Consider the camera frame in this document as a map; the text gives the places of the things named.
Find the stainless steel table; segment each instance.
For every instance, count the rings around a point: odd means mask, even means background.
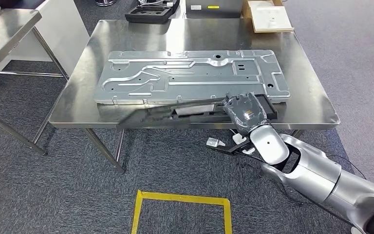
[[[19,43],[19,41],[32,30],[37,40],[41,43],[49,57],[56,64],[61,74],[48,74],[48,73],[32,73],[32,72],[16,72],[16,71],[0,71],[0,75],[18,75],[18,76],[39,76],[39,77],[56,77],[65,78],[68,80],[68,75],[62,68],[48,44],[45,42],[41,34],[35,28],[35,24],[41,19],[41,14],[37,10],[28,9],[4,9],[0,11],[0,62],[11,52],[11,50]],[[37,134],[32,141],[22,136],[16,130],[5,124],[0,120],[0,127],[29,146],[40,154],[45,151],[38,147],[38,142],[45,126],[48,123],[49,114],[41,124]]]
[[[97,105],[93,100],[94,89],[110,51],[246,49],[273,50],[287,80],[292,97],[286,104],[276,105],[279,119],[273,122],[275,128],[330,129],[340,123],[296,35],[254,34],[252,23],[247,19],[173,19],[166,24],[101,20],[49,122],[57,128],[85,129],[101,152],[123,171],[117,163],[118,156],[114,158],[92,131],[92,128],[116,128],[120,120],[136,108]],[[193,123],[183,127],[233,128],[227,123]]]

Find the gray carpet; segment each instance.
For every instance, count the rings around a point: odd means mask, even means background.
[[[121,0],[111,8],[76,1],[86,26],[122,17]],[[49,63],[11,62],[7,70],[55,71]],[[33,137],[63,80],[0,77],[0,117]],[[115,130],[97,130],[114,150]],[[266,177],[255,160],[205,148],[207,137],[232,143],[228,130],[128,130],[119,175],[81,130],[47,127],[37,156],[0,129],[0,234],[120,233],[131,231],[137,190],[225,197],[235,234],[349,233],[349,226]],[[328,154],[346,157],[335,130],[308,131],[302,140]],[[351,167],[339,161],[346,170]],[[146,200],[139,234],[223,233],[219,206]]]
[[[374,182],[374,1],[288,0],[285,6],[339,114],[349,158]]]

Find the yellow floor marking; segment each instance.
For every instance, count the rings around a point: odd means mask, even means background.
[[[131,234],[137,233],[138,221],[140,218],[143,199],[153,199],[153,200],[163,200],[163,201],[181,201],[181,202],[202,203],[202,204],[210,204],[210,205],[221,205],[224,207],[224,232],[225,234],[232,233],[230,201],[227,198],[150,193],[150,192],[142,192],[138,190],[137,198],[135,199],[134,219],[132,221]]]

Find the metal panel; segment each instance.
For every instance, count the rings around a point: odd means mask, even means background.
[[[94,99],[101,104],[171,104],[266,94],[273,103],[290,93],[271,50],[111,52]]]
[[[0,62],[41,18],[37,10],[4,9],[0,12]]]

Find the robotic arm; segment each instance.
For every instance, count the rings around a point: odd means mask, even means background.
[[[120,126],[179,127],[187,123],[232,121],[239,131],[233,137],[237,145],[226,147],[223,142],[209,138],[209,148],[261,161],[267,175],[318,204],[329,204],[359,232],[374,234],[374,183],[342,170],[321,150],[292,136],[279,135],[269,124],[270,119],[276,118],[277,112],[265,95],[248,93],[139,109],[121,120]],[[296,162],[289,160],[292,153],[299,156]],[[285,173],[285,166],[291,163],[292,169]]]
[[[278,134],[268,124],[264,104],[254,94],[227,97],[224,111],[246,140],[227,150],[224,143],[209,138],[207,146],[229,154],[261,156],[262,170],[315,201],[327,203],[363,234],[374,234],[374,183],[359,178],[329,160],[326,154],[297,138]],[[283,169],[291,153],[299,157],[289,173]]]

